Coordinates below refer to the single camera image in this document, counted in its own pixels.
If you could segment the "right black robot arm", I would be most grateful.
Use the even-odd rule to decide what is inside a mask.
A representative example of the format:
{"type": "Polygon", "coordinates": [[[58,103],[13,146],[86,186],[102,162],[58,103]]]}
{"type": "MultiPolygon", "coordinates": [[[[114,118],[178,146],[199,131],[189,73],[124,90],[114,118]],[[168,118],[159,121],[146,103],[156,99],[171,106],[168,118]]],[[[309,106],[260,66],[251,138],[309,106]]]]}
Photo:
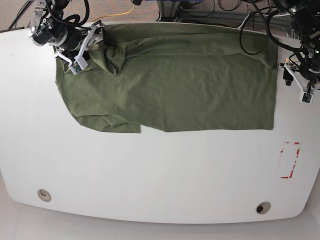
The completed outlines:
{"type": "Polygon", "coordinates": [[[84,1],[84,19],[78,14],[64,18],[64,9],[69,3],[69,0],[38,0],[28,37],[37,46],[54,46],[55,58],[66,62],[76,75],[89,65],[87,51],[105,41],[105,25],[98,20],[91,26],[84,26],[90,15],[87,0],[84,1]]]}

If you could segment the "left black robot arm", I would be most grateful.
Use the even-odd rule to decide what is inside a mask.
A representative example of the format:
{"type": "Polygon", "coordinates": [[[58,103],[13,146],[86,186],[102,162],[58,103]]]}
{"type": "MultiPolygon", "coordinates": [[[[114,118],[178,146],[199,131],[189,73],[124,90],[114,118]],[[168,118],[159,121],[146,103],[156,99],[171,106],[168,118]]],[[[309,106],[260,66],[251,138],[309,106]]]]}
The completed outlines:
{"type": "Polygon", "coordinates": [[[277,10],[266,19],[269,38],[279,47],[292,52],[298,63],[289,58],[284,63],[290,78],[285,80],[287,86],[296,81],[302,93],[302,100],[311,102],[314,93],[320,88],[320,2],[318,0],[274,0],[277,10]],[[292,47],[279,42],[270,32],[269,23],[277,13],[288,13],[291,28],[298,35],[300,47],[292,47]]]}

